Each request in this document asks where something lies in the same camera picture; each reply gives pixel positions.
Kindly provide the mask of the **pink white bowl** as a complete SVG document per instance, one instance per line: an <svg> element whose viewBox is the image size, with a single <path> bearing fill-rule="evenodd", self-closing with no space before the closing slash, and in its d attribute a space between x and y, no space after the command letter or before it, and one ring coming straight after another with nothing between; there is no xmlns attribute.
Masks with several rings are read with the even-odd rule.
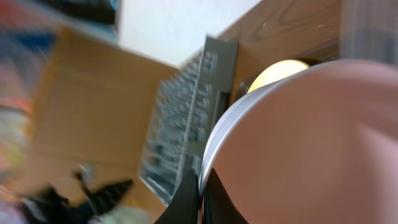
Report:
<svg viewBox="0 0 398 224"><path fill-rule="evenodd" d="M337 60L259 88L214 127L214 170L249 223L397 222L397 67Z"/></svg>

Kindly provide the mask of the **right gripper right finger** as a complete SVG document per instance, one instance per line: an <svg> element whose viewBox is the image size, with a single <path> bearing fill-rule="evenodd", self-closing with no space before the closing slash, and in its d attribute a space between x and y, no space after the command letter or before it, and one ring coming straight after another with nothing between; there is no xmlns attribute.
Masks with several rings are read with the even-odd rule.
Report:
<svg viewBox="0 0 398 224"><path fill-rule="evenodd" d="M204 191L204 224L248 224L230 199L218 174L211 170Z"/></svg>

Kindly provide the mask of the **yellow round plate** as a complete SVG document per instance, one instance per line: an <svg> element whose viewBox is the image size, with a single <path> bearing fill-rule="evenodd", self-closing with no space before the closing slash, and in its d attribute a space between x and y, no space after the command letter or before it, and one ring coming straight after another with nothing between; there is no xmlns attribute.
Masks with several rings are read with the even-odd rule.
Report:
<svg viewBox="0 0 398 224"><path fill-rule="evenodd" d="M283 60L266 68L249 86L247 93L250 93L262 86L280 81L298 72L308 69L309 64L301 60Z"/></svg>

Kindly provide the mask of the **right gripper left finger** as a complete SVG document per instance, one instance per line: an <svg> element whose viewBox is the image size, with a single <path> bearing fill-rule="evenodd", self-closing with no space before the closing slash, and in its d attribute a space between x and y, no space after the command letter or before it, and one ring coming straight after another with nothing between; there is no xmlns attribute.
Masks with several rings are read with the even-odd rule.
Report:
<svg viewBox="0 0 398 224"><path fill-rule="evenodd" d="M199 210L198 176L187 171L169 206L154 224L196 224Z"/></svg>

